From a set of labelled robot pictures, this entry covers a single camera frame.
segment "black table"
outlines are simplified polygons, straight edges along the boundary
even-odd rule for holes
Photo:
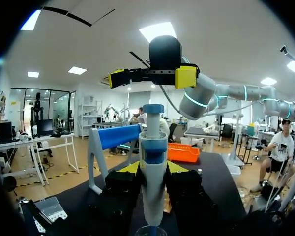
[[[197,170],[198,168],[203,170],[203,187],[214,203],[218,204],[220,219],[237,221],[245,217],[246,212],[237,187],[219,154],[202,152],[198,163],[180,163],[179,165],[189,170]],[[125,163],[114,167],[113,170],[120,170],[123,167],[125,167]],[[101,176],[97,176],[94,179],[95,183],[102,188],[103,183],[101,181]],[[90,224],[92,223],[91,219],[86,218],[85,216],[87,215],[88,205],[93,204],[98,196],[89,189],[88,182],[84,182],[55,196],[69,217],[71,215],[79,215],[79,221],[83,223],[89,221]],[[32,235],[37,235],[38,230],[33,217],[26,207],[23,207],[23,212],[25,222],[28,225],[29,230],[33,233]],[[133,211],[128,235],[133,236],[138,228],[146,224],[143,213],[143,200],[142,195],[140,194],[138,196],[137,206]],[[179,235],[175,214],[173,212],[170,214],[164,214],[160,227],[162,227],[169,236]]]

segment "orange basket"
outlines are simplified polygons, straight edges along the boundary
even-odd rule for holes
[[[187,144],[168,143],[167,159],[170,161],[197,162],[200,150]]]

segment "white ceiling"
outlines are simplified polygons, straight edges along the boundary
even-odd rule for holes
[[[295,73],[279,52],[287,44],[295,53],[295,42],[257,0],[54,0],[47,5],[69,10],[90,23],[115,11],[88,27],[42,10],[34,31],[20,31],[6,57],[13,85],[97,84],[115,69],[144,67],[129,54],[133,51],[148,59],[148,42],[139,29],[170,21],[184,56],[208,76],[250,85],[272,77],[279,92],[295,94]],[[87,72],[67,73],[72,66]],[[39,78],[28,78],[28,71],[39,72]],[[131,85],[131,92],[153,90],[150,85]],[[126,87],[116,90],[128,92]]]

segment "office chair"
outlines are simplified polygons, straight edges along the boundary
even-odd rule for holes
[[[169,143],[174,143],[175,142],[175,139],[173,138],[173,133],[174,133],[174,130],[176,129],[177,127],[177,124],[171,124],[171,126],[169,127],[169,136],[168,136],[168,142]]]
[[[232,137],[233,126],[231,124],[224,124],[223,129],[220,131],[221,138],[231,138]],[[228,146],[229,148],[231,145],[228,142],[219,143],[219,146]]]

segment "white desk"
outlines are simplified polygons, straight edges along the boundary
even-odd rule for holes
[[[73,136],[74,136],[74,134],[72,133],[72,134],[68,134],[68,135],[62,135],[59,138],[50,137],[50,136],[43,136],[43,137],[39,137],[39,138],[37,137],[37,138],[35,138],[33,140],[33,142],[36,144],[36,150],[37,150],[37,155],[38,155],[38,160],[39,160],[40,165],[41,165],[41,159],[40,159],[40,155],[39,155],[39,152],[40,151],[47,150],[47,149],[53,149],[53,148],[59,148],[59,147],[65,146],[65,150],[66,150],[66,153],[67,153],[67,159],[68,159],[69,166],[71,166],[77,173],[79,173],[79,167],[78,167],[78,163],[77,163],[77,158],[75,156]],[[64,144],[58,144],[58,145],[54,145],[54,146],[48,146],[46,148],[38,148],[38,145],[37,145],[38,142],[52,141],[52,140],[56,140],[56,139],[64,139]],[[68,145],[72,145],[75,166],[72,165],[71,162],[70,162],[70,160],[69,160]],[[42,172],[43,172],[43,175],[45,177],[45,180],[46,180],[47,184],[49,185],[48,179],[46,178],[46,174],[45,174],[45,171],[43,170],[43,168],[42,168]]]
[[[271,136],[273,137],[275,135],[274,132],[261,132],[263,135]]]
[[[34,153],[33,140],[30,140],[30,141],[29,140],[25,140],[25,141],[12,142],[12,143],[8,143],[8,144],[0,144],[0,151],[6,151],[8,149],[15,149],[15,148],[20,148],[20,147],[24,147],[24,146],[29,146],[31,152]],[[3,177],[7,177],[7,176],[19,176],[19,175],[23,175],[23,174],[37,172],[37,175],[39,177],[39,180],[40,180],[41,184],[43,186],[45,186],[43,177],[41,175],[41,172],[39,171],[39,167],[38,167],[38,163],[37,163],[37,160],[36,160],[36,156],[35,155],[33,155],[33,161],[34,161],[35,167],[29,168],[29,169],[24,169],[24,170],[21,170],[21,171],[7,173],[7,174],[4,174]]]
[[[209,152],[213,152],[214,148],[214,139],[219,138],[219,135],[210,135],[206,134],[202,128],[200,127],[190,127],[187,129],[187,131],[184,133],[184,136],[190,137],[190,145],[192,145],[192,138],[204,138],[206,140],[206,143],[208,144],[208,140],[211,139],[211,145]]]

